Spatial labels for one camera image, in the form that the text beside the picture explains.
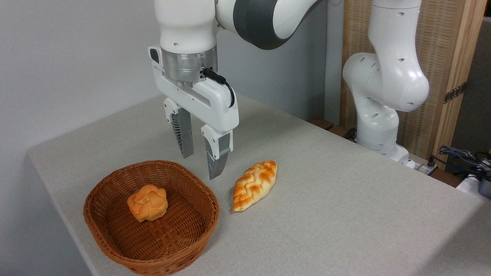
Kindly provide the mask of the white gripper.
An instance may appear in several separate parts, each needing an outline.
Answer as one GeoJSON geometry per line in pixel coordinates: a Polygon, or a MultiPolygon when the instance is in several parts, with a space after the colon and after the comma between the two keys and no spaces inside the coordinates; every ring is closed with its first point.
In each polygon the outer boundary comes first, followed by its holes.
{"type": "Polygon", "coordinates": [[[167,97],[164,101],[166,120],[183,158],[194,154],[191,114],[206,125],[201,127],[210,180],[221,175],[227,157],[233,151],[233,129],[239,124],[238,103],[232,102],[230,89],[214,80],[204,79],[193,84],[178,84],[164,75],[161,49],[149,47],[152,68],[158,89],[167,97]]]}

